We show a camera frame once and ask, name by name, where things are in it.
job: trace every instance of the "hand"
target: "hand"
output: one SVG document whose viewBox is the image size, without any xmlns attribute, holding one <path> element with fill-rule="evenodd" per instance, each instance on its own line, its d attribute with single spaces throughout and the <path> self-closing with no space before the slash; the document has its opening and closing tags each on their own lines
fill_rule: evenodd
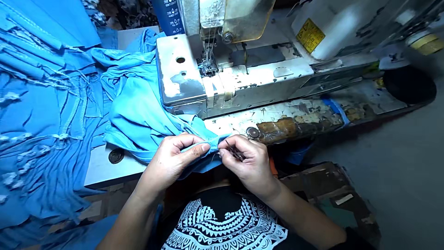
<svg viewBox="0 0 444 250">
<path fill-rule="evenodd" d="M 165 137 L 140 177 L 135 189 L 136 195 L 141 198 L 156 196 L 171 186 L 192 161 L 210 150 L 210 145 L 202 143 L 183 153 L 180 150 L 202 141 L 202 138 L 186 132 Z"/>
<path fill-rule="evenodd" d="M 245 160 L 239 161 L 230 151 L 227 142 L 241 151 Z M 223 164 L 236 174 L 244 186 L 260 199 L 268 199 L 279 191 L 278 180 L 270 170 L 267 147 L 243 135 L 228 137 L 219 144 Z"/>
</svg>

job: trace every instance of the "person's left hand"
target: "person's left hand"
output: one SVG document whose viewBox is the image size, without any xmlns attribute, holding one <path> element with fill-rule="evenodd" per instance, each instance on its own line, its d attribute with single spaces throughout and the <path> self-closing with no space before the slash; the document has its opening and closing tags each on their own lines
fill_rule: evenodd
<svg viewBox="0 0 444 250">
<path fill-rule="evenodd" d="M 186 132 L 165 137 L 140 177 L 134 191 L 136 195 L 140 198 L 157 196 L 172 185 L 185 167 L 210 150 L 210 145 L 202 143 L 183 153 L 180 150 L 202 141 L 202 138 Z"/>
</svg>

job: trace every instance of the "blue tape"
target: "blue tape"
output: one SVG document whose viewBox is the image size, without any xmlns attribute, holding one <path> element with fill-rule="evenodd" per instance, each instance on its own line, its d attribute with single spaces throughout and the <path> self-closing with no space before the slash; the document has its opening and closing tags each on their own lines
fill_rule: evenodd
<svg viewBox="0 0 444 250">
<path fill-rule="evenodd" d="M 342 109 L 339 103 L 330 98 L 329 95 L 322 95 L 321 100 L 324 102 L 325 105 L 329 106 L 335 114 L 341 115 L 342 120 L 344 121 L 344 125 L 338 128 L 337 130 L 342 129 L 350 124 L 349 118 L 347 117 L 347 115 L 345 114 L 344 110 Z"/>
</svg>

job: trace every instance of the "white geometric print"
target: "white geometric print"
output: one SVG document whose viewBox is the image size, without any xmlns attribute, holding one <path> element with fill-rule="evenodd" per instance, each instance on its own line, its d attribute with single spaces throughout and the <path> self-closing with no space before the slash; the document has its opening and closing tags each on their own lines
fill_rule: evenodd
<svg viewBox="0 0 444 250">
<path fill-rule="evenodd" d="M 270 250 L 288 233 L 276 218 L 269 207 L 243 197 L 241 208 L 218 222 L 214 211 L 198 199 L 185 207 L 162 250 Z"/>
</svg>

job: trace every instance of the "tweezers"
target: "tweezers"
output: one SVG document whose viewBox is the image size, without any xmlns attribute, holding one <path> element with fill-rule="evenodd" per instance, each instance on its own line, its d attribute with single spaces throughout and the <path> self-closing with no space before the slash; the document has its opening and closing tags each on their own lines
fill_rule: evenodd
<svg viewBox="0 0 444 250">
<path fill-rule="evenodd" d="M 236 157 L 236 159 L 240 160 L 240 161 L 244 161 L 245 160 L 245 156 L 244 154 L 242 154 L 241 151 L 239 151 L 237 148 L 231 146 L 226 140 L 225 140 L 226 144 L 228 145 L 228 151 L 230 151 L 234 157 Z"/>
</svg>

